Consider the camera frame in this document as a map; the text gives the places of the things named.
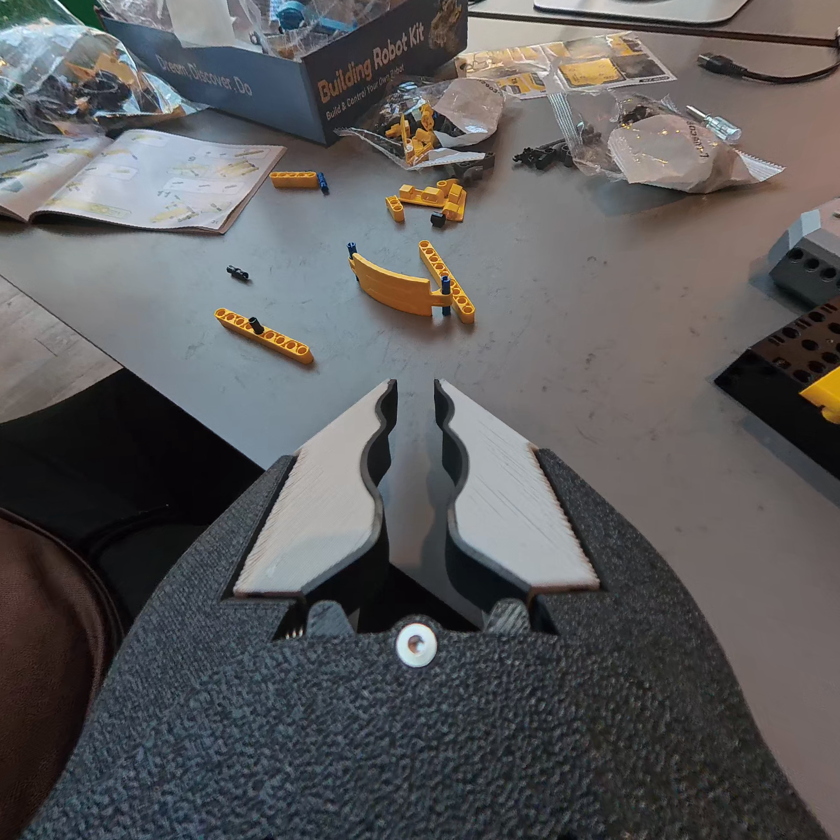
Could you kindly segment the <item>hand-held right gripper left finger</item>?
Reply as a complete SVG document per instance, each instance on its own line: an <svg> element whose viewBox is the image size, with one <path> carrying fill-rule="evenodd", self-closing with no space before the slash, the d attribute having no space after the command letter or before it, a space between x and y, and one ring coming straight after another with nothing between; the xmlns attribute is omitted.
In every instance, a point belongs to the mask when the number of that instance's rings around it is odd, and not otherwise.
<svg viewBox="0 0 840 840"><path fill-rule="evenodd" d="M299 448L250 540L237 598L367 603L389 574L378 485L391 465L397 385L384 381Z"/></svg>

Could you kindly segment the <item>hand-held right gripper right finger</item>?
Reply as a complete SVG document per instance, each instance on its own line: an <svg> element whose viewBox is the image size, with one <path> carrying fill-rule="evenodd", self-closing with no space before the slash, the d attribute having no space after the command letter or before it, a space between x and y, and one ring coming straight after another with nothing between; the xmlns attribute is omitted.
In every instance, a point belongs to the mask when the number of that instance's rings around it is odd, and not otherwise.
<svg viewBox="0 0 840 840"><path fill-rule="evenodd" d="M434 405L455 485L444 552L450 582L488 615L486 628L553 628L540 595L601 583L537 447L446 380L434 382Z"/></svg>

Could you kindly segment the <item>long yellow holed beam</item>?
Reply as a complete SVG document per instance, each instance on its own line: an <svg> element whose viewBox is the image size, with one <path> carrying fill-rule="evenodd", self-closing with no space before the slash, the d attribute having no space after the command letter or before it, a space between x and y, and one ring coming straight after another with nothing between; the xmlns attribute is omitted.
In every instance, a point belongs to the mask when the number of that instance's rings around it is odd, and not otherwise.
<svg viewBox="0 0 840 840"><path fill-rule="evenodd" d="M436 280L440 288L443 287L443 279L448 278L450 293L453 296L453 303L451 308L453 312L458 314L458 318L464 324L472 324L475 322L476 309L472 301L462 290L461 286L455 279L451 270L446 266L444 260L432 246L432 244L423 240L418 244L419 255L424 262L426 268Z"/></svg>
<svg viewBox="0 0 840 840"><path fill-rule="evenodd" d="M271 349L289 359L301 364L314 362L310 347L299 342L285 333L267 327L260 322L265 331L262 334L255 334L249 327L249 317L238 314L227 308L219 308L214 313L215 319L228 331L236 333L240 337L256 342L264 348Z"/></svg>

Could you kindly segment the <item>yellow curved panel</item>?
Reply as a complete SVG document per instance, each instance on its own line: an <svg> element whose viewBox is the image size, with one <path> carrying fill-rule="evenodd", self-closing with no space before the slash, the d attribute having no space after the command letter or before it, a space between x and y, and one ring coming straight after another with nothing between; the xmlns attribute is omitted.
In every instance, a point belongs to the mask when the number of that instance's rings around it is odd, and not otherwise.
<svg viewBox="0 0 840 840"><path fill-rule="evenodd" d="M360 288L371 298L401 312L431 317L433 308L452 305L441 290L432 288L428 278L407 276L372 264L356 254L355 266Z"/></svg>

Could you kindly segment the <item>large clear bag yellow parts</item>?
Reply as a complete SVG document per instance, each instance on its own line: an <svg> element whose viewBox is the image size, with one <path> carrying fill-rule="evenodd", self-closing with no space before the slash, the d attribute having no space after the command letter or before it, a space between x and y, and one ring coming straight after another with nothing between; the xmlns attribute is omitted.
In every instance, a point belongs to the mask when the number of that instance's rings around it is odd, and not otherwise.
<svg viewBox="0 0 840 840"><path fill-rule="evenodd" d="M1 33L2 140L37 142L149 128L205 109L139 66L122 42L83 25Z"/></svg>

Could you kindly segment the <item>black holed robot base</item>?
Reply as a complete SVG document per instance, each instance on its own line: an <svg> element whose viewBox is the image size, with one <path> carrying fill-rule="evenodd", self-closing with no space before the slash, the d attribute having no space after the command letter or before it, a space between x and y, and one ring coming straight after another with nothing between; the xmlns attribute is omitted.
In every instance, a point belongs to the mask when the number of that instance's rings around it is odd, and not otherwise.
<svg viewBox="0 0 840 840"><path fill-rule="evenodd" d="M715 383L748 413L744 429L835 506L839 425L800 392L839 377L839 299L799 316L745 350Z"/></svg>

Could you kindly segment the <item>grey desk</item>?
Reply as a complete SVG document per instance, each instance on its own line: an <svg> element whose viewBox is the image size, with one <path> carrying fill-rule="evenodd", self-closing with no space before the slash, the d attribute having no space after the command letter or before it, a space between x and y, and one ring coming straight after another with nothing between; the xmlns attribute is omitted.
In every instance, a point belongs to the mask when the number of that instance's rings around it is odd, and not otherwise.
<svg viewBox="0 0 840 840"><path fill-rule="evenodd" d="M708 196L511 166L557 137L546 100L505 107L495 171L465 221L396 224L384 199L410 178L344 139L325 149L205 111L168 129L283 144L329 196L264 185L225 235L2 221L2 278L270 466L385 379L398 382L382 484L392 559L474 616L440 556L451 491L433 380L443 377L551 448L656 547L705 613L762 734L838 835L838 506L743 427L712 378L787 323L764 259L797 215L838 195L838 78L751 87L700 70L707 50L795 73L816 49L644 37L675 99L729 118L745 147L784 165L763 185ZM427 240L472 301L464 324L398 311L361 289L347 244L372 264L436 280ZM228 265L249 273L232 278ZM301 364L223 327L227 308L310 347Z"/></svg>

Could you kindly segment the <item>person's torso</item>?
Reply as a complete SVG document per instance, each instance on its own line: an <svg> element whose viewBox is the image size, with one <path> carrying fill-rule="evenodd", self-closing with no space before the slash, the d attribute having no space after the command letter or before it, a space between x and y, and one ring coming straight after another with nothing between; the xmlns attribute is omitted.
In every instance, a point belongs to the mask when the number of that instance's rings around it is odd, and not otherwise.
<svg viewBox="0 0 840 840"><path fill-rule="evenodd" d="M58 781L122 638L89 564L2 511L1 838L16 838Z"/></svg>

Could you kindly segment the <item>dark grey connector pieces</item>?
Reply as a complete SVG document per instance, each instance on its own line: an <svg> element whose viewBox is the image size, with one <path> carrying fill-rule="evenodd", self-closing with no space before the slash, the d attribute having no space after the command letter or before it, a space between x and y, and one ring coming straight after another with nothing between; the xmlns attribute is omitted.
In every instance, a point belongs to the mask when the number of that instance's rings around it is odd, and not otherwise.
<svg viewBox="0 0 840 840"><path fill-rule="evenodd" d="M485 175L495 169L496 156L493 152L484 153L480 160L460 161L447 164L449 177L455 178L458 184L467 187L481 181Z"/></svg>

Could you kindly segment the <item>loose black connector pieces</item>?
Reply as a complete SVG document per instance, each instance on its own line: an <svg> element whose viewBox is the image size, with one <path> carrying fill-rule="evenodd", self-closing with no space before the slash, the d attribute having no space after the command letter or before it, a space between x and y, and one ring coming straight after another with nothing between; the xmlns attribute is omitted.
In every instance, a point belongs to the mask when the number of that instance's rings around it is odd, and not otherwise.
<svg viewBox="0 0 840 840"><path fill-rule="evenodd" d="M536 147L526 147L512 158L513 163L543 172L554 164L574 168L574 158L564 140L556 140Z"/></svg>

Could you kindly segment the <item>white instruction booklet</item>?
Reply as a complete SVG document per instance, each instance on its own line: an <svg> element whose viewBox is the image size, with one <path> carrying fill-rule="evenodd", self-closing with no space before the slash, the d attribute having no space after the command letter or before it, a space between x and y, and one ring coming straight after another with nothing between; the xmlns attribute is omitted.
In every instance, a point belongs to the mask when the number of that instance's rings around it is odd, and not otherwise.
<svg viewBox="0 0 840 840"><path fill-rule="evenodd" d="M116 140L2 143L1 214L223 234L285 152L149 129Z"/></svg>

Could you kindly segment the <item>clear bag black parts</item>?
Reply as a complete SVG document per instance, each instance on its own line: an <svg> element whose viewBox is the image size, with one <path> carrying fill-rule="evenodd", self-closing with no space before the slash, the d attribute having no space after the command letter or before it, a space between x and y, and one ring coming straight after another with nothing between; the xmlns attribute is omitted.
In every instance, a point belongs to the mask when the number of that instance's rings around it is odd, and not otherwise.
<svg viewBox="0 0 840 840"><path fill-rule="evenodd" d="M670 97L607 90L552 94L575 167L613 182L709 194L760 184L784 167L721 141Z"/></svg>

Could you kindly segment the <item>clear bag yellow connectors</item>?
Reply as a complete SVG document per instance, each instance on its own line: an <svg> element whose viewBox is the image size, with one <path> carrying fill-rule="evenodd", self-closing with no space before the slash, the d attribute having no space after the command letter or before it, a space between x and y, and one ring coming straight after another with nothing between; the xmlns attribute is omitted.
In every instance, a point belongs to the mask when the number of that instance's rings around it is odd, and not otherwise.
<svg viewBox="0 0 840 840"><path fill-rule="evenodd" d="M361 125L334 133L366 142L406 171L483 165L487 154L478 145L497 130L507 99L497 84L480 78L405 81Z"/></svg>

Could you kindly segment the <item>blue cardboard kit box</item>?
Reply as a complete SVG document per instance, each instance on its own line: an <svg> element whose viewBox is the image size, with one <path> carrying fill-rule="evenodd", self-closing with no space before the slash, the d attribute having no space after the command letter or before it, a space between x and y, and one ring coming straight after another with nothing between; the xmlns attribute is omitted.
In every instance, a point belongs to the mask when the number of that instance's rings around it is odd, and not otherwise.
<svg viewBox="0 0 840 840"><path fill-rule="evenodd" d="M269 128L330 145L405 77L431 77L466 48L463 1L410 1L301 60L233 46L185 47L174 34L100 13L178 93Z"/></svg>

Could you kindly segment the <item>small metal screwdriver tool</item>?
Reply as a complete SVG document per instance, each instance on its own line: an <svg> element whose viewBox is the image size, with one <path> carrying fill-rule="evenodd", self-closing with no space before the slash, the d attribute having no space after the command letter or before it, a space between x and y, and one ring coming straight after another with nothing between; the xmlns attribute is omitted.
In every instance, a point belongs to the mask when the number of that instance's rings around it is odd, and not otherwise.
<svg viewBox="0 0 840 840"><path fill-rule="evenodd" d="M740 141L742 136L740 128L723 117L707 114L692 106L686 106L686 112L724 143L737 144Z"/></svg>

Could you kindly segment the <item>yellow black sticker sheet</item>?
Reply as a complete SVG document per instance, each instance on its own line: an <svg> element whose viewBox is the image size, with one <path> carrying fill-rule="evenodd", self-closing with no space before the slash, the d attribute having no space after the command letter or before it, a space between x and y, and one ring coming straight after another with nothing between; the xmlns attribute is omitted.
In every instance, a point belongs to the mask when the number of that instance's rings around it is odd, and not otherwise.
<svg viewBox="0 0 840 840"><path fill-rule="evenodd" d="M460 77L490 80L520 100L555 92L635 88L676 79L629 31L464 53L455 59L455 67Z"/></svg>

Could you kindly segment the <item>blue robot part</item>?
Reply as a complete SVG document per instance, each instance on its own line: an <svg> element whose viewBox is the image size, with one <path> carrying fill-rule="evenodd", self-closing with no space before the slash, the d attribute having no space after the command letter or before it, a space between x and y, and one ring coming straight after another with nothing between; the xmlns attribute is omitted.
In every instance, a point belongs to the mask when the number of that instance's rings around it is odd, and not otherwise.
<svg viewBox="0 0 840 840"><path fill-rule="evenodd" d="M269 1L269 20L280 32L306 29L319 35L347 35L359 26L352 2L344 1Z"/></svg>

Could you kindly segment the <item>white wrapping paper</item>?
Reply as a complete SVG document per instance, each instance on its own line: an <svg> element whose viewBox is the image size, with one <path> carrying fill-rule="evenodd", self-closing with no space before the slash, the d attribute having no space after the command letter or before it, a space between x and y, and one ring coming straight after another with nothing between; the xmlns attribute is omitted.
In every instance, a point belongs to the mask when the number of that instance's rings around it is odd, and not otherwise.
<svg viewBox="0 0 840 840"><path fill-rule="evenodd" d="M165 1L172 31L186 48L235 47L227 1Z"/></svg>

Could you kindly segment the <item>thin dark rod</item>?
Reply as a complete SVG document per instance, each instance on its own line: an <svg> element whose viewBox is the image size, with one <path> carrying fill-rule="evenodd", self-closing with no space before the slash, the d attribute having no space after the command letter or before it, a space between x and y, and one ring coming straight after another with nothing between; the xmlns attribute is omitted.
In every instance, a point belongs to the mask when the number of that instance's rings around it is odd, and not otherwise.
<svg viewBox="0 0 840 840"><path fill-rule="evenodd" d="M834 44L838 30L838 17L830 20L828 30L823 34L808 35L789 31L764 32L736 26L738 19L746 10L737 13L734 19L723 24L692 25L655 23L648 20L632 20L630 18L612 19L598 16L574 16L569 14L554 14L542 12L516 13L491 8L479 8L477 4L468 7L469 18L493 20L506 23L522 23L529 25L571 26L576 28L598 29L631 29L639 33L678 35L708 39L725 39L746 41L751 43L806 46L828 48Z"/></svg>

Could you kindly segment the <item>flat grey stand base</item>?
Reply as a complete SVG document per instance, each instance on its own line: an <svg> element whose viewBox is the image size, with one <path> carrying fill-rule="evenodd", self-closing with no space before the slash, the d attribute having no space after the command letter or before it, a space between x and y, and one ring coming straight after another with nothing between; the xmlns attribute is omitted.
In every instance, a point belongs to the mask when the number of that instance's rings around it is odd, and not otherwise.
<svg viewBox="0 0 840 840"><path fill-rule="evenodd" d="M734 17L747 1L534 1L534 9L578 17L710 26Z"/></svg>

